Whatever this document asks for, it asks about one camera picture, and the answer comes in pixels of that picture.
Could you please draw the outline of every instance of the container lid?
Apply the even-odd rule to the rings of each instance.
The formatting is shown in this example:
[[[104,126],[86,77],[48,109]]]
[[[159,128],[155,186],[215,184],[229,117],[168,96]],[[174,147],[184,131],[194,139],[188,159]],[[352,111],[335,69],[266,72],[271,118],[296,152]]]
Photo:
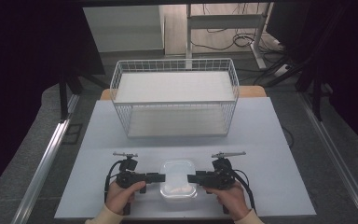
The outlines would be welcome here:
[[[196,173],[192,161],[165,161],[160,172],[165,174],[165,182],[160,184],[160,193],[165,199],[181,200],[197,196],[196,184],[187,182],[187,175]]]

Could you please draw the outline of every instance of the metal basket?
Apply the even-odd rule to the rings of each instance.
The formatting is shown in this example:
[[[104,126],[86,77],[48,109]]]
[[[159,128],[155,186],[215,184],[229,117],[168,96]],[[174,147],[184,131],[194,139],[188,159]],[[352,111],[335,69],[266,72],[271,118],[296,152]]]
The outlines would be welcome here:
[[[239,82],[231,59],[119,61],[110,94],[128,137],[225,136]]]

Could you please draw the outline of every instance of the white table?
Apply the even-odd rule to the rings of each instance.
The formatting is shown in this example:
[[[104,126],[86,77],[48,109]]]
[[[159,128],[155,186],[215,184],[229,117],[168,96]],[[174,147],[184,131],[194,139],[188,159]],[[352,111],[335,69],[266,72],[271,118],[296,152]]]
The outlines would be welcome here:
[[[114,151],[138,153],[139,173],[158,172],[163,162],[174,159],[191,160],[196,170],[212,170],[212,154],[246,151],[245,156],[229,159],[233,168],[248,175],[258,215],[316,215],[268,97],[240,98],[227,137],[198,138],[128,139],[112,103],[98,101],[56,218],[90,218],[99,213],[105,176],[115,161],[124,159],[112,156]],[[146,194],[136,195],[126,218],[216,219],[227,215],[201,187],[191,203],[168,203],[159,195],[159,184],[151,184]]]

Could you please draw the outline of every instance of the aluminum rail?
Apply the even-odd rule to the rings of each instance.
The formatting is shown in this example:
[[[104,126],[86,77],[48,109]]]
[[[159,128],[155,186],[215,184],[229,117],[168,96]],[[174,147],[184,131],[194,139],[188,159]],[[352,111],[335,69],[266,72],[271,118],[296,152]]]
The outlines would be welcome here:
[[[16,212],[16,215],[13,217],[11,224],[27,223],[40,190],[42,189],[46,177],[48,176],[48,171],[50,170],[51,164],[54,162],[54,158],[60,147],[63,136],[71,121],[78,99],[78,95],[72,95],[71,99],[69,100],[68,117],[62,123],[57,125],[57,128],[54,131],[50,142],[48,143],[45,154],[43,155],[42,160],[40,161],[34,173],[34,177],[32,178],[31,183],[21,200],[20,206]]]
[[[353,202],[358,209],[358,183],[356,179],[354,178],[345,161],[342,159],[339,150],[334,144],[328,131],[325,129],[324,124],[319,121],[316,116],[313,115],[312,109],[310,107],[310,99],[307,94],[299,93],[299,97],[305,110],[307,111],[308,116],[310,117],[310,121],[315,128],[316,133],[319,135],[324,144],[324,148],[326,149],[326,152],[329,155],[331,162],[336,166],[336,170],[341,177],[342,182],[344,183],[346,189],[348,190]]]

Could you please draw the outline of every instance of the sleeve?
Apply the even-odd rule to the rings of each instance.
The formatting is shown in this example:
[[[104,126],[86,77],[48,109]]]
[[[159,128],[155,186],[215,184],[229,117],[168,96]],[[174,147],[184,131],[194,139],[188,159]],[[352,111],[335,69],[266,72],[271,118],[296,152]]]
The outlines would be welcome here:
[[[263,222],[258,218],[255,214],[255,210],[251,210],[251,212],[241,220],[235,221],[235,224],[263,224]]]
[[[85,224],[118,224],[123,219],[123,216],[111,212],[106,205],[100,214],[92,220],[87,220]]]

